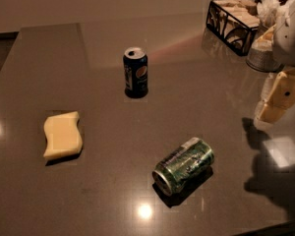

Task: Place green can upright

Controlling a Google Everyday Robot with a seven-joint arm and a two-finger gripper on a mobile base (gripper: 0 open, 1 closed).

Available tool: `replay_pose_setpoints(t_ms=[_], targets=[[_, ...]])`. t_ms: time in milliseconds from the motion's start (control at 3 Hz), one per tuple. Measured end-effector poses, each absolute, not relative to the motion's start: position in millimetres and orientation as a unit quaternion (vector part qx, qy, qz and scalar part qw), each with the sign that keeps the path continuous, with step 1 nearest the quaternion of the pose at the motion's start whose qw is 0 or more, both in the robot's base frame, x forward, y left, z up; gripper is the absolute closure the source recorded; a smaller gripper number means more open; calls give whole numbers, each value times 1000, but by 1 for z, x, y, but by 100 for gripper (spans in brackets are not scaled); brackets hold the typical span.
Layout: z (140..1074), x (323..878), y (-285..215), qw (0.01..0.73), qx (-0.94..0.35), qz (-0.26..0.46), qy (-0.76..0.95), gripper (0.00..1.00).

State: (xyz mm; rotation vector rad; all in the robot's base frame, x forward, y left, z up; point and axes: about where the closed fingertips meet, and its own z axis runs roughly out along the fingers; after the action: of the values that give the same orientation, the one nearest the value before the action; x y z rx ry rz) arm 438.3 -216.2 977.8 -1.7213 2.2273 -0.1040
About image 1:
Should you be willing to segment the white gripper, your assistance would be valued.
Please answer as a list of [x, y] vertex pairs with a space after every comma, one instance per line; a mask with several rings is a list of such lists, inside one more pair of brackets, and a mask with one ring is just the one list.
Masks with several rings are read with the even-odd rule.
[[[280, 17], [273, 34], [273, 57], [295, 67], [295, 11]], [[295, 68], [269, 73], [255, 115], [258, 121], [277, 122], [295, 104]]]

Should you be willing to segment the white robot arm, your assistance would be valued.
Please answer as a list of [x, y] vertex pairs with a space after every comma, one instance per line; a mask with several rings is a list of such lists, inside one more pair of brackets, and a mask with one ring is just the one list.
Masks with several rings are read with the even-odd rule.
[[253, 48], [269, 51], [283, 66], [277, 75], [268, 74], [255, 112], [257, 122], [274, 124], [295, 104], [295, 0], [279, 9], [275, 25], [255, 40]]

